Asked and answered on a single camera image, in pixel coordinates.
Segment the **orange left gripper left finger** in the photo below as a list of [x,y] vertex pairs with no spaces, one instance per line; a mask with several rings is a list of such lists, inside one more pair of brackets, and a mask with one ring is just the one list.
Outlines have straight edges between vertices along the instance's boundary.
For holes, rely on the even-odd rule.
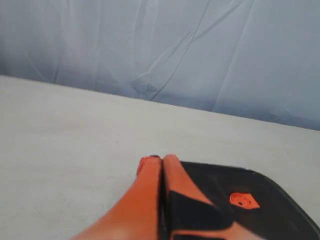
[[120,200],[73,240],[159,239],[162,159],[143,157],[136,179]]

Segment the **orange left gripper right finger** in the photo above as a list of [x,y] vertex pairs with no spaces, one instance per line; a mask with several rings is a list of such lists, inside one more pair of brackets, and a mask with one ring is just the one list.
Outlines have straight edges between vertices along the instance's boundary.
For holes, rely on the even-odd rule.
[[163,158],[166,220],[170,240],[261,240],[221,212],[174,154]]

